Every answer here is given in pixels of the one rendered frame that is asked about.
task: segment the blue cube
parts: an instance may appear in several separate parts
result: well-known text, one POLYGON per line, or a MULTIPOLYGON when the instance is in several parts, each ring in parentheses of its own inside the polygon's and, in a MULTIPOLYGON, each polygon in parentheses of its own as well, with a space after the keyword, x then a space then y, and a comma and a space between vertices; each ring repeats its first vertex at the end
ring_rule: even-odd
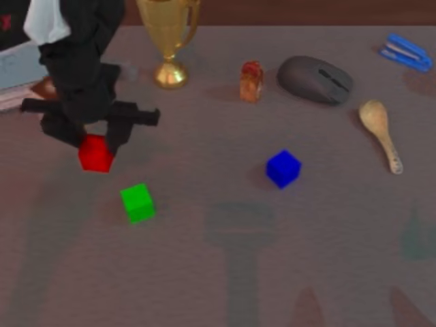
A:
POLYGON ((286 150, 268 160, 266 175, 281 189, 300 174, 301 163, 286 150))

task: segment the trophy base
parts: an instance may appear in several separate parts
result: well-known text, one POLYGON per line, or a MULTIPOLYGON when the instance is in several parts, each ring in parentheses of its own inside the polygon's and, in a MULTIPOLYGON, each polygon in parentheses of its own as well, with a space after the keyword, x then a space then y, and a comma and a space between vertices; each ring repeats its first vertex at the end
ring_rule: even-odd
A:
POLYGON ((166 61, 156 68, 154 78, 163 89, 178 89, 188 81, 188 72, 181 63, 166 61))

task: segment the trophy handle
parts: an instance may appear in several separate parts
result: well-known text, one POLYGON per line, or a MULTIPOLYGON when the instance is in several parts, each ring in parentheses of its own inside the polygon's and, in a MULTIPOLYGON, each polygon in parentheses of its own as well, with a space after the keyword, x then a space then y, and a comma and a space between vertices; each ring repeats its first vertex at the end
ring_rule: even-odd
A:
POLYGON ((198 26, 198 17, 200 15, 200 0, 186 0, 186 7, 191 9, 191 26, 186 38, 176 45, 176 49, 183 48, 192 40, 196 34, 198 26))

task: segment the spoon handle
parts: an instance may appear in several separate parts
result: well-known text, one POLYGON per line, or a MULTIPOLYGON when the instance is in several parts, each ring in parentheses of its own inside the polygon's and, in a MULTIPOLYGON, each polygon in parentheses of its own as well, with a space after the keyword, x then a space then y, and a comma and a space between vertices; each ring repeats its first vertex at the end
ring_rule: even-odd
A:
POLYGON ((393 174, 399 175, 403 173, 403 163, 401 162, 400 156, 395 149, 390 136, 385 136, 379 139, 383 149, 386 153, 386 156, 389 160, 390 171, 393 174))

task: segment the blue plastic object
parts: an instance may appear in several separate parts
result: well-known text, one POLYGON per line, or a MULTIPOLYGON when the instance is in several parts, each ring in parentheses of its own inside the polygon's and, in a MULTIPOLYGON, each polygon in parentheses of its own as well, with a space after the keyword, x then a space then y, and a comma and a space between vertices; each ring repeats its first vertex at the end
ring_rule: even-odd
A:
POLYGON ((300 174, 301 163, 286 150, 268 160, 266 175, 280 188, 288 186, 300 174))
POLYGON ((433 61, 424 49, 393 33, 388 36, 379 54, 423 73, 428 72, 433 66, 433 61))

